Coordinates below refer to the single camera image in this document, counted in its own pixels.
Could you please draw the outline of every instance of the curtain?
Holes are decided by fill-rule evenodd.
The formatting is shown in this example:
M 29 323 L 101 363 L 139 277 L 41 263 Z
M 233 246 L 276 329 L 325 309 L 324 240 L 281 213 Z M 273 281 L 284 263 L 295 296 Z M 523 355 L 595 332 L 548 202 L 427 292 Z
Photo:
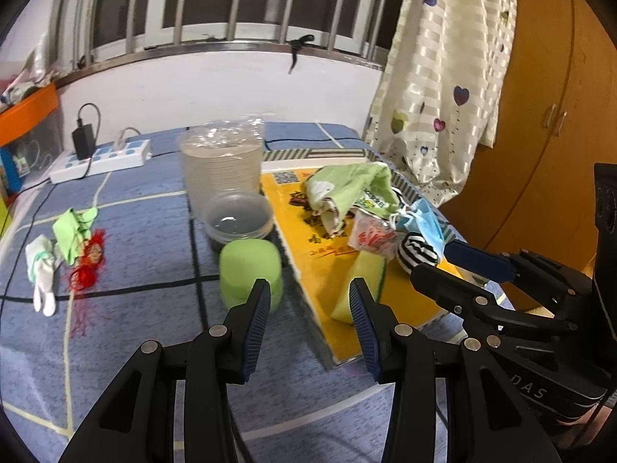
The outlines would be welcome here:
M 516 0 L 403 0 L 365 138 L 433 205 L 492 147 Z

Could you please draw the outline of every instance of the power strip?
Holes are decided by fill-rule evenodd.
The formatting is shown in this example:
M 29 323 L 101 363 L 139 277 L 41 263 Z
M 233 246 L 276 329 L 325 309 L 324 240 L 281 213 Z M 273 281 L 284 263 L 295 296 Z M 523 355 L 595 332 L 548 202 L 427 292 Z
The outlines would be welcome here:
M 129 142 L 119 151 L 112 150 L 111 146 L 102 146 L 92 156 L 88 176 L 141 167 L 150 158 L 152 158 L 150 139 Z M 49 171 L 49 178 L 53 183 L 78 179 L 83 176 L 87 167 L 88 159 L 78 160 L 74 153 L 63 154 Z

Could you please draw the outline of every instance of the wardrobe door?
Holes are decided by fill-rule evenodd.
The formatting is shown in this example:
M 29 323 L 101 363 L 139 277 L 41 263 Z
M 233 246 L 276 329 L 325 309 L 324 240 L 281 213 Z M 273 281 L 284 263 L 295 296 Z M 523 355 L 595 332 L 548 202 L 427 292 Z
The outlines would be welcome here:
M 593 164 L 617 163 L 617 50 L 585 0 L 574 4 L 563 106 L 538 169 L 489 250 L 525 247 L 583 270 L 597 244 Z
M 440 207 L 470 244 L 489 244 L 533 175 L 560 109 L 572 27 L 572 0 L 518 0 L 494 148 L 477 147 L 461 195 Z

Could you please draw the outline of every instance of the blue face mask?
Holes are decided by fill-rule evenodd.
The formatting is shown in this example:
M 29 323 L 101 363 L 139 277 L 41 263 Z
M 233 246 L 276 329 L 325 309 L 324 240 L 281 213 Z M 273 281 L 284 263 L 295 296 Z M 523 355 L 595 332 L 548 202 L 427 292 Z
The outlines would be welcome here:
M 437 252 L 439 260 L 443 259 L 443 248 L 445 246 L 443 232 L 437 221 L 437 216 L 426 199 L 421 198 L 413 202 L 410 208 L 402 213 L 396 228 L 397 230 L 420 233 L 427 244 Z

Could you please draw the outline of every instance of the striped ball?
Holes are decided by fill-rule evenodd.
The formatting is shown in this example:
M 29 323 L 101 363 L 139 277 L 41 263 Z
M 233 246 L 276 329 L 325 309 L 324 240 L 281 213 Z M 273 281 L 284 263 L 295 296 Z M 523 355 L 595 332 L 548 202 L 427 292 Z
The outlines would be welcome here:
M 433 266 L 439 264 L 439 256 L 435 249 L 427 244 L 420 233 L 407 233 L 396 250 L 396 257 L 407 273 L 411 273 L 411 270 L 420 263 Z

